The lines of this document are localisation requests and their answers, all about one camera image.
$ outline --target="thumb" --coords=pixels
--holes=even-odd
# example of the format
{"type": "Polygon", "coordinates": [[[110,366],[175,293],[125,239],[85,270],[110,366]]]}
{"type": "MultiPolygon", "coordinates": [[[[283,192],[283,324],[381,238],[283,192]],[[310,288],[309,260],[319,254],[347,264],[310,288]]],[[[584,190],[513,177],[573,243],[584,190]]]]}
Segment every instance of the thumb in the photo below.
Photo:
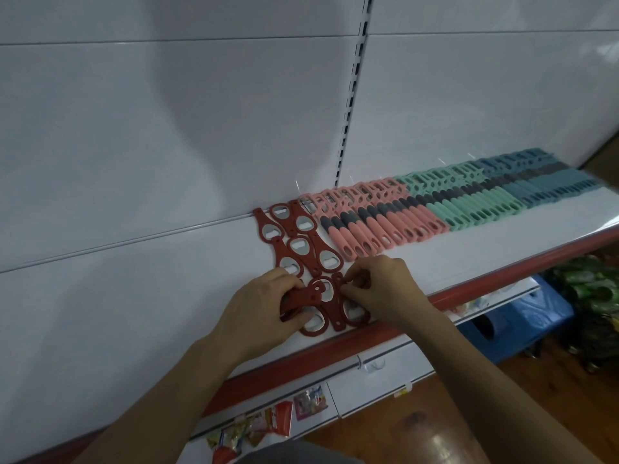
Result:
{"type": "Polygon", "coordinates": [[[367,288],[359,288],[357,286],[354,286],[348,283],[340,287],[340,292],[345,297],[351,299],[352,301],[362,306],[367,305],[367,302],[369,301],[369,289],[367,288]]]}
{"type": "Polygon", "coordinates": [[[313,312],[300,312],[295,317],[283,322],[283,329],[287,337],[290,337],[297,330],[301,330],[314,317],[313,312]]]}

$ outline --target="person's left arm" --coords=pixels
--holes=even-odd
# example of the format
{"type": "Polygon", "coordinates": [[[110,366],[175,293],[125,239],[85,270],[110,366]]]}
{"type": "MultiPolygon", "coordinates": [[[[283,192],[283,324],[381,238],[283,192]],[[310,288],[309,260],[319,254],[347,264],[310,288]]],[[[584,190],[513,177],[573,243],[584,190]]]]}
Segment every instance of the person's left arm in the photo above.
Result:
{"type": "Polygon", "coordinates": [[[213,331],[106,429],[74,464],[173,464],[221,383],[238,365],[271,350],[311,319],[279,319],[282,296],[303,282],[276,268],[239,289],[213,331]]]}

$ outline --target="person's right hand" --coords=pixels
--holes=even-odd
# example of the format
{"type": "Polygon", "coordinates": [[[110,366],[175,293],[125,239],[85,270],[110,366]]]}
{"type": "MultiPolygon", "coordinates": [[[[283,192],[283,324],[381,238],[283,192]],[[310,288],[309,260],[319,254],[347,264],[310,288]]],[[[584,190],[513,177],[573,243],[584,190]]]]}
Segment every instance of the person's right hand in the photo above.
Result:
{"type": "Polygon", "coordinates": [[[438,312],[417,286],[401,258],[361,257],[344,276],[342,294],[377,319],[403,331],[425,313],[438,312]]]}

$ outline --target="person's left hand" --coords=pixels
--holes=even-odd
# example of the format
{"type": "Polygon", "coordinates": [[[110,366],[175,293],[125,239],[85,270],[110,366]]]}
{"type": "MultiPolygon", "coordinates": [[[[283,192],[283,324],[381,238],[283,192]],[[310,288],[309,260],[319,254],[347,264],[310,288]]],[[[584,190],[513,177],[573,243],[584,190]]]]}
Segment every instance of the person's left hand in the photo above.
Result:
{"type": "Polygon", "coordinates": [[[292,288],[303,288],[303,281],[278,267],[251,280],[230,299],[219,322],[208,335],[235,366],[283,343],[313,317],[302,312],[282,322],[279,304],[292,288]]]}

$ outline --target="hand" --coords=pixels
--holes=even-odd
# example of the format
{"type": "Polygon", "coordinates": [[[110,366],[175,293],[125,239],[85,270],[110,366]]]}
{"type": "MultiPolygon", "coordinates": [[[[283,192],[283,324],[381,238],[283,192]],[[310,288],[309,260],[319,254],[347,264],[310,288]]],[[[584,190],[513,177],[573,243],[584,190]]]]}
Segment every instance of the hand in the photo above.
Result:
{"type": "Polygon", "coordinates": [[[344,296],[362,305],[376,318],[407,333],[420,315],[438,313],[401,258],[383,255],[358,258],[344,280],[349,282],[341,288],[344,296]]]}
{"type": "Polygon", "coordinates": [[[303,281],[278,267],[241,287],[208,337],[217,343],[217,352],[237,366],[283,343],[309,322],[313,314],[302,312],[293,319],[279,319],[282,296],[303,281]]]}

